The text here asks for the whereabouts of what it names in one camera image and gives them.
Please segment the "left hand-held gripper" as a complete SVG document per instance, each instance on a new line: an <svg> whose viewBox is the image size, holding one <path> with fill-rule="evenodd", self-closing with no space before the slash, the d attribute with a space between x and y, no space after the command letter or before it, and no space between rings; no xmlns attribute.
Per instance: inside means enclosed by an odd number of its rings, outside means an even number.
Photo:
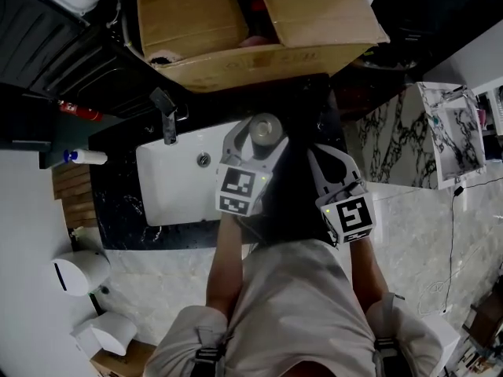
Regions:
<svg viewBox="0 0 503 377"><path fill-rule="evenodd" d="M241 120L224 137L217 168L215 209L236 216L251 216L273 177L273 169L286 149L289 138L272 145L255 145L254 157L242 159L252 118Z"/></svg>

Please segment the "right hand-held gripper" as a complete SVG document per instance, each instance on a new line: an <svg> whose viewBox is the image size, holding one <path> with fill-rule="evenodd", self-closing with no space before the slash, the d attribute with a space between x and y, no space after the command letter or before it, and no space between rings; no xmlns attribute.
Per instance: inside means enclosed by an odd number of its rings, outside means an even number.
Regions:
<svg viewBox="0 0 503 377"><path fill-rule="evenodd" d="M328 228L329 243L351 243L365 237L376 226L372 195L368 192L354 159L337 148L315 144L307 150L318 194L315 201ZM349 184L333 192L339 184Z"/></svg>

